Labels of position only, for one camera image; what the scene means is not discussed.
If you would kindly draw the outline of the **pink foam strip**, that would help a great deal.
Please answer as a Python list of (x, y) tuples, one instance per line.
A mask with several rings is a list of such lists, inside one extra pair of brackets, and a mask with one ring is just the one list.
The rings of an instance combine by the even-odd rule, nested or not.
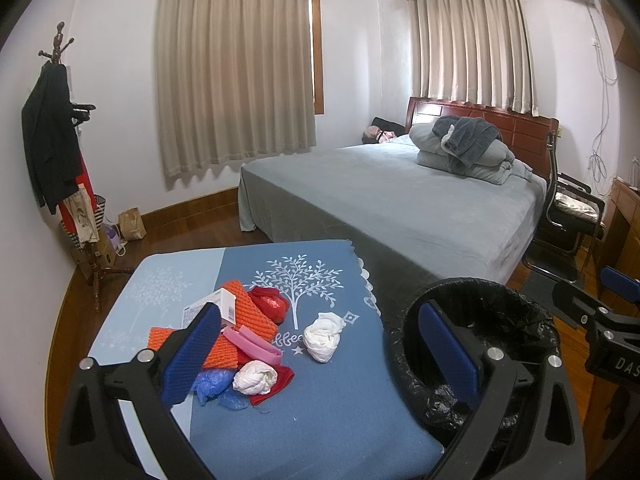
[(262, 361), (270, 366), (280, 366), (282, 363), (282, 351), (246, 326), (241, 326), (238, 330), (227, 326), (221, 331), (221, 335), (252, 360)]

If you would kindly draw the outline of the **black hanging coat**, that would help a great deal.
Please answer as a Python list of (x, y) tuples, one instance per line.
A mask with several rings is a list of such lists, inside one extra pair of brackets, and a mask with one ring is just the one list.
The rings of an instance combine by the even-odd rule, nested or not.
[(82, 173), (72, 117), (66, 66), (44, 63), (22, 108), (22, 133), (32, 190), (38, 206), (50, 214), (78, 190), (76, 178)]

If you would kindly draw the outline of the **brown paper bag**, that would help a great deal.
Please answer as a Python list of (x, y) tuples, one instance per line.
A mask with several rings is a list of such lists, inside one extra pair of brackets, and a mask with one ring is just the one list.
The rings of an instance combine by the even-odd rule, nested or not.
[(121, 212), (118, 215), (118, 226), (122, 237), (127, 242), (130, 240), (143, 240), (145, 238), (146, 229), (142, 215), (137, 207)]

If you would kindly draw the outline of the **striped basket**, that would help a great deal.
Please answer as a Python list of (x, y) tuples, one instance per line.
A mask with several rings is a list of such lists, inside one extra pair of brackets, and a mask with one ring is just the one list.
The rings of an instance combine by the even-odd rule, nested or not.
[(96, 194), (94, 198), (96, 199), (96, 209), (94, 210), (94, 220), (96, 220), (96, 229), (98, 230), (98, 235), (101, 235), (101, 229), (104, 223), (104, 216), (105, 216), (106, 199), (99, 194)]

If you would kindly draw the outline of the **black office chair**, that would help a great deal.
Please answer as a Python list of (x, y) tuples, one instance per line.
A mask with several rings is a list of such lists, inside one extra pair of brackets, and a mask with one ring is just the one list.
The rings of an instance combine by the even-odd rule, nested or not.
[(588, 184), (559, 170), (556, 140), (556, 133), (549, 132), (550, 172), (544, 210), (523, 263), (529, 270), (552, 280), (576, 284), (584, 273), (594, 243), (604, 234), (605, 203), (591, 193)]

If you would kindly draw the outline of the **beige tote bag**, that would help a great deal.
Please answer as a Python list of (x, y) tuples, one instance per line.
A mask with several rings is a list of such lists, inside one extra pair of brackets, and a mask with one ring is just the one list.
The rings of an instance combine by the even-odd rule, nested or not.
[(68, 229), (68, 232), (77, 236), (80, 247), (99, 240), (93, 204), (85, 185), (78, 185), (78, 191), (62, 201), (61, 212), (66, 212), (70, 218), (74, 229)]

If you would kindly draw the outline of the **orange foam net large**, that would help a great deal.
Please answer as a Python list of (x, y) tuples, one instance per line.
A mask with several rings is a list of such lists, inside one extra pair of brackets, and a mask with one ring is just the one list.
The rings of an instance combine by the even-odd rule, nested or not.
[(235, 296), (235, 323), (233, 327), (236, 330), (247, 327), (264, 341), (273, 341), (278, 332), (277, 324), (258, 309), (241, 282), (232, 280), (225, 282), (221, 287)]

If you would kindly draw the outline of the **red hanging bag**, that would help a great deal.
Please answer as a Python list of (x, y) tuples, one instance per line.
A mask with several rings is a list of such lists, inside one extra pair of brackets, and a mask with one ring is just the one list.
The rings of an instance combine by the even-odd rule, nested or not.
[(58, 204), (62, 227), (79, 249), (87, 243), (96, 243), (99, 240), (96, 196), (85, 162), (83, 159), (80, 161), (82, 173), (76, 178), (78, 190)]

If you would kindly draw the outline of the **white tissue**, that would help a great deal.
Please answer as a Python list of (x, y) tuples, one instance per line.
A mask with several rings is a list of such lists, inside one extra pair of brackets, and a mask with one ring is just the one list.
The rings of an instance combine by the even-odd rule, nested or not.
[(345, 321), (333, 312), (320, 312), (303, 331), (303, 343), (311, 357), (326, 364), (334, 355), (341, 340)]
[(277, 383), (278, 372), (262, 361), (250, 361), (234, 375), (232, 388), (244, 396), (263, 396)]

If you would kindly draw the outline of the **dark grey towel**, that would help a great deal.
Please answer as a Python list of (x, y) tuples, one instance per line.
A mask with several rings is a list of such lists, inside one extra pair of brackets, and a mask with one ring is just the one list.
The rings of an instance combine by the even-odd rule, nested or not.
[(499, 129), (480, 117), (442, 116), (434, 122), (432, 133), (448, 154), (448, 168), (454, 174), (463, 174), (492, 142), (502, 140)]

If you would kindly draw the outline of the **red knit glove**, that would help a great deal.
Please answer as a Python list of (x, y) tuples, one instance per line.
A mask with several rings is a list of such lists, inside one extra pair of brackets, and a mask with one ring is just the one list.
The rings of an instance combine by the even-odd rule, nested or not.
[[(246, 363), (254, 361), (249, 358), (246, 354), (239, 352), (239, 369), (245, 365)], [(247, 396), (250, 399), (250, 404), (256, 406), (261, 404), (266, 399), (275, 396), (284, 388), (286, 388), (290, 382), (292, 382), (295, 374), (294, 372), (287, 366), (273, 366), (273, 368), (278, 372), (278, 380), (277, 383), (272, 387), (270, 393), (264, 394), (263, 396)]]

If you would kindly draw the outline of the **red wooden headboard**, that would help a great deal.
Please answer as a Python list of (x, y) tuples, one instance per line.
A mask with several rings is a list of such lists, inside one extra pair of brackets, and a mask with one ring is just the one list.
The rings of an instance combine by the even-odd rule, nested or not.
[(533, 172), (546, 180), (550, 177), (550, 156), (547, 150), (548, 134), (557, 133), (559, 121), (544, 116), (518, 114), (512, 110), (487, 107), (472, 103), (450, 102), (418, 98), (409, 99), (405, 133), (413, 125), (424, 124), (427, 119), (440, 116), (480, 117), (498, 128), (502, 140), (514, 155), (531, 166)]

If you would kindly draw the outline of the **blue plastic glove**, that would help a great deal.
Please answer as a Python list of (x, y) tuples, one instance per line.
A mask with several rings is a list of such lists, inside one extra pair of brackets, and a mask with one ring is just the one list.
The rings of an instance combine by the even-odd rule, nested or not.
[(191, 392), (196, 396), (201, 406), (207, 402), (217, 400), (223, 408), (231, 411), (242, 411), (250, 407), (250, 399), (235, 391), (232, 387), (234, 370), (225, 368), (210, 368), (203, 370), (194, 380)]

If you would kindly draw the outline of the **bed with grey sheet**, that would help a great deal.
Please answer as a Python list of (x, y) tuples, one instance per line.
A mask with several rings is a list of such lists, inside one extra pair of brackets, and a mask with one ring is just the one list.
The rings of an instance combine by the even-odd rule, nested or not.
[(274, 242), (351, 240), (384, 321), (444, 278), (504, 284), (532, 241), (546, 182), (517, 162), (501, 184), (421, 166), (410, 141), (253, 160), (239, 219)]

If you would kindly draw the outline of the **grey folded quilt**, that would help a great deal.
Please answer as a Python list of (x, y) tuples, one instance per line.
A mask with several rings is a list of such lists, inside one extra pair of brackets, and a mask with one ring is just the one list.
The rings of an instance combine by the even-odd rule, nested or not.
[(510, 177), (517, 177), (533, 182), (532, 168), (521, 162), (502, 141), (492, 140), (480, 157), (467, 167), (453, 170), (452, 165), (458, 160), (442, 148), (442, 140), (432, 133), (432, 124), (419, 124), (409, 131), (409, 138), (419, 149), (416, 163), (423, 167), (433, 168), (455, 174), (460, 178), (483, 180), (494, 185), (503, 185)]

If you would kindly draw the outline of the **black bag beside bed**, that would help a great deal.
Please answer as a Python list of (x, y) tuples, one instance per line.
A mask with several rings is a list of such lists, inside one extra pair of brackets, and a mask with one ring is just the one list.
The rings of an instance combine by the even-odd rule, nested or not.
[(390, 122), (381, 117), (373, 118), (371, 125), (363, 131), (361, 142), (363, 144), (380, 144), (403, 136), (405, 127), (397, 122)]

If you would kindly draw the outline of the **beige curtain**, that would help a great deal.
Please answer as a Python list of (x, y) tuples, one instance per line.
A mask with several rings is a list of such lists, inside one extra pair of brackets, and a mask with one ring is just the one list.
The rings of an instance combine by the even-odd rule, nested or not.
[(522, 0), (409, 0), (412, 94), (539, 115)]
[(309, 0), (160, 0), (167, 177), (316, 145)]

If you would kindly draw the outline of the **wooden desk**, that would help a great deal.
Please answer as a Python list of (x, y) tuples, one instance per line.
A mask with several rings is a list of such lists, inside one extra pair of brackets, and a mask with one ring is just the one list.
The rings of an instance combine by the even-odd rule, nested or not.
[[(623, 180), (615, 179), (604, 223), (603, 242), (594, 256), (597, 271), (607, 266), (630, 276), (639, 276), (639, 194)], [(586, 473), (592, 477), (612, 456), (639, 414), (637, 393), (623, 390), (597, 377), (593, 381), (584, 422)]]

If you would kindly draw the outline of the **beige right curtain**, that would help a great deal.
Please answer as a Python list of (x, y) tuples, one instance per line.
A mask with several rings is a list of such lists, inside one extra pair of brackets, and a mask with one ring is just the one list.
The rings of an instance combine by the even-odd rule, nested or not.
[(522, 0), (409, 0), (412, 94), (539, 115)]

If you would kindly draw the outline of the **black trash bin with liner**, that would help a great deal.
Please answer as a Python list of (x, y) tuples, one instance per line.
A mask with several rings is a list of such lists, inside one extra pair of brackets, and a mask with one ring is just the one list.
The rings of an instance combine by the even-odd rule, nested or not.
[[(486, 348), (498, 347), (539, 376), (542, 359), (561, 358), (560, 335), (552, 317), (538, 304), (498, 283), (479, 278), (448, 278), (419, 292), (385, 329), (386, 354), (405, 404), (414, 419), (444, 447), (444, 453), (471, 414), (459, 401), (421, 337), (420, 307), (434, 300), (454, 325), (466, 328)], [(524, 430), (529, 396), (515, 391), (479, 479), (521, 456), (513, 442)]]

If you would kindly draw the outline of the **beige left curtain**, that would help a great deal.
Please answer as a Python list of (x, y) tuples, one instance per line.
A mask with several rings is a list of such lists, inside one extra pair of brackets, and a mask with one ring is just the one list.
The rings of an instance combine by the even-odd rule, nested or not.
[(316, 145), (309, 0), (160, 0), (167, 177)]

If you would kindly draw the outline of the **red plastic bag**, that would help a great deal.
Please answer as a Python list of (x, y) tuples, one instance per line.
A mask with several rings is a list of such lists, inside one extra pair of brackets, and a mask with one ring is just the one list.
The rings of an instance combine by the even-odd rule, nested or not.
[(274, 324), (280, 325), (285, 321), (290, 300), (282, 296), (276, 288), (253, 286), (248, 296), (260, 312), (270, 318)]

